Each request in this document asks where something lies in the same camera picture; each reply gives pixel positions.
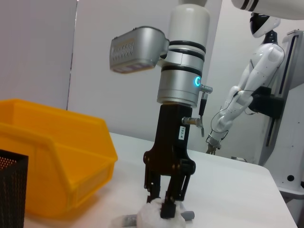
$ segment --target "black mesh container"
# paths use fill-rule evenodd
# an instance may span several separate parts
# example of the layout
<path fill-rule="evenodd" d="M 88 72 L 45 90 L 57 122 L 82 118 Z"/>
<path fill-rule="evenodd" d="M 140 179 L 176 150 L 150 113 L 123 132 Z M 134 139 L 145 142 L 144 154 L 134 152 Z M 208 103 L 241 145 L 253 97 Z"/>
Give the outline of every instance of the black mesh container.
<path fill-rule="evenodd" d="M 0 228 L 22 228 L 28 156 L 0 150 Z"/>

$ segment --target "cable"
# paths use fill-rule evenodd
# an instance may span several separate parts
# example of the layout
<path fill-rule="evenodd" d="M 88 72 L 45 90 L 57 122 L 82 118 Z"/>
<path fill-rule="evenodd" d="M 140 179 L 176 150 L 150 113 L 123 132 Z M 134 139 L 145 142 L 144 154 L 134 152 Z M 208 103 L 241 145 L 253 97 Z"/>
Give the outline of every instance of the cable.
<path fill-rule="evenodd" d="M 255 92 L 255 91 L 253 91 L 253 90 L 245 90 L 245 89 L 242 89 L 241 91 Z"/>
<path fill-rule="evenodd" d="M 254 115 L 254 114 L 257 113 L 257 112 L 255 112 L 255 113 L 249 113 L 249 114 L 248 114 L 248 113 L 246 112 L 246 110 L 245 110 L 244 112 L 245 112 L 246 115 Z"/>
<path fill-rule="evenodd" d="M 233 95 L 233 98 L 234 98 L 236 95 L 238 95 L 238 92 L 239 92 L 239 91 L 237 91 L 237 92 L 236 92 L 236 93 Z M 226 109 L 228 109 L 228 108 L 229 108 L 229 106 L 230 106 L 230 104 L 231 104 L 231 102 L 232 102 L 233 98 L 231 99 L 231 101 L 230 101 L 230 103 L 228 104 L 227 108 L 225 108 L 225 109 L 223 109 L 223 110 L 220 110 L 219 112 L 217 112 L 217 113 L 216 113 L 216 114 L 213 116 L 213 118 L 212 118 L 212 120 L 211 120 L 211 122 L 210 122 L 210 126 L 211 126 L 211 130 L 212 130 L 212 131 L 214 131 L 215 133 L 224 133 L 224 132 L 229 132 L 228 130 L 223 131 L 223 132 L 217 132 L 217 131 L 215 131 L 215 130 L 212 128 L 212 121 L 213 121 L 213 120 L 214 120 L 214 118 L 217 116 L 217 114 L 219 114 L 220 112 L 225 111 Z"/>

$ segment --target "silver metal housing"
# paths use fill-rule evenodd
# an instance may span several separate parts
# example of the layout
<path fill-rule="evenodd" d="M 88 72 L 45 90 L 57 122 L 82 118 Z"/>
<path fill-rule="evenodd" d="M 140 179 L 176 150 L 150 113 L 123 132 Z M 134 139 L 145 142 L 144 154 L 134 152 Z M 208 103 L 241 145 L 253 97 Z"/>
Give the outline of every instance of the silver metal housing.
<path fill-rule="evenodd" d="M 168 52 L 169 40 L 159 29 L 139 27 L 112 40 L 110 69 L 128 74 L 154 68 Z"/>
<path fill-rule="evenodd" d="M 167 57 L 161 62 L 162 72 L 157 102 L 161 104 L 177 102 L 197 107 L 204 57 L 205 53 L 202 51 L 183 46 L 179 48 L 170 46 Z"/>

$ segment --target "white fluffy object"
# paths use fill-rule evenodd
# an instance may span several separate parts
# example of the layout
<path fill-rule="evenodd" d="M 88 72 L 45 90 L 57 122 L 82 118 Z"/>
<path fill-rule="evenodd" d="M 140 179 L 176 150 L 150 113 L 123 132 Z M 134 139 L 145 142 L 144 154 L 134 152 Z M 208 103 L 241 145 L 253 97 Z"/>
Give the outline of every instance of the white fluffy object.
<path fill-rule="evenodd" d="M 162 200 L 155 199 L 147 203 L 137 214 L 137 228 L 185 228 L 185 219 L 181 216 L 179 206 L 176 207 L 175 217 L 162 219 L 160 216 Z"/>

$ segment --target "wire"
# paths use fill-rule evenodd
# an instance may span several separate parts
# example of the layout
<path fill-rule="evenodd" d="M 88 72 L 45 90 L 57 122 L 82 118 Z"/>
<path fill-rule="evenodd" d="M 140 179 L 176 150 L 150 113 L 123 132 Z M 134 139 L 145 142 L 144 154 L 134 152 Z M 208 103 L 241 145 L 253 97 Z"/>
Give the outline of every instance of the wire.
<path fill-rule="evenodd" d="M 210 126 L 211 126 L 211 130 L 213 130 L 215 133 L 224 133 L 224 132 L 229 132 L 228 130 L 226 130 L 226 131 L 223 131 L 223 132 L 217 132 L 217 131 L 215 131 L 213 128 L 212 128 L 212 121 L 214 120 L 214 118 L 217 116 L 217 114 L 219 114 L 220 112 L 222 112 L 222 111 L 225 111 L 226 109 L 228 109 L 229 108 L 229 106 L 230 106 L 230 104 L 231 104 L 231 102 L 232 102 L 232 100 L 233 100 L 233 98 L 231 99 L 231 101 L 230 101 L 230 103 L 228 104 L 228 106 L 227 106 L 227 108 L 225 108 L 225 109 L 223 109 L 223 110 L 220 110 L 219 112 L 217 112 L 214 116 L 213 116 L 213 118 L 212 118 L 212 120 L 211 120 L 211 122 L 210 122 Z"/>
<path fill-rule="evenodd" d="M 254 115 L 254 114 L 257 113 L 257 112 L 255 112 L 255 113 L 247 113 L 246 110 L 244 112 L 245 112 L 246 115 Z"/>

